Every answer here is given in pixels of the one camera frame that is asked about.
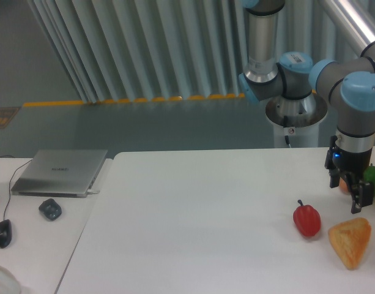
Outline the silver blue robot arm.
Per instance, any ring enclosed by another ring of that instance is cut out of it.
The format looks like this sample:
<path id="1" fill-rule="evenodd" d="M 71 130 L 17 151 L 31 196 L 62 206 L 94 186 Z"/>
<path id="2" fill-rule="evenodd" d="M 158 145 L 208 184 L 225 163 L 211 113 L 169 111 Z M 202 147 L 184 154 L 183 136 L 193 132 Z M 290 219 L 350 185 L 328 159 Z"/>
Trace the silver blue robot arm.
<path id="1" fill-rule="evenodd" d="M 358 58 L 344 64 L 313 63 L 300 52 L 275 59 L 278 14 L 284 1 L 244 1 L 248 14 L 248 62 L 239 76 L 246 98 L 271 99 L 267 117 L 283 129 L 318 123 L 327 107 L 338 113 L 325 167 L 330 187 L 346 183 L 352 213 L 373 203 L 375 184 L 365 176 L 375 140 L 375 21 L 356 1 L 321 1 Z"/>

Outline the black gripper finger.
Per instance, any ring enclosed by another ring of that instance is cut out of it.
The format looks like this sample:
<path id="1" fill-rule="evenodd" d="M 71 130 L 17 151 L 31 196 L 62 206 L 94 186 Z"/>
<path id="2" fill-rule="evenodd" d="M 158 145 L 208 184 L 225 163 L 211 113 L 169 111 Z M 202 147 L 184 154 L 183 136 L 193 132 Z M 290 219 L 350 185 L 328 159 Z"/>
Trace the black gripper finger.
<path id="1" fill-rule="evenodd" d="M 346 173 L 344 180 L 352 198 L 351 213 L 360 213 L 362 208 L 373 204 L 374 184 L 372 182 L 360 180 L 353 173 Z"/>
<path id="2" fill-rule="evenodd" d="M 330 188 L 336 188 L 340 184 L 340 170 L 338 168 L 329 169 L 329 177 L 330 177 Z"/>

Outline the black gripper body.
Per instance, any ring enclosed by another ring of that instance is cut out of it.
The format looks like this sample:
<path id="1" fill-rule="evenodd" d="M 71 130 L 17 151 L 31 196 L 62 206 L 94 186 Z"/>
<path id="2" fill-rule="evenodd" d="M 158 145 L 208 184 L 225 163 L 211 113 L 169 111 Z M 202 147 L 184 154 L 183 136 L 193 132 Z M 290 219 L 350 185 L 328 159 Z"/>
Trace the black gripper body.
<path id="1" fill-rule="evenodd" d="M 363 178 L 363 173 L 369 166 L 372 149 L 353 153 L 341 149 L 340 140 L 337 136 L 330 137 L 329 150 L 325 159 L 325 168 L 333 170 L 338 168 L 341 172 L 353 173 L 358 178 Z"/>

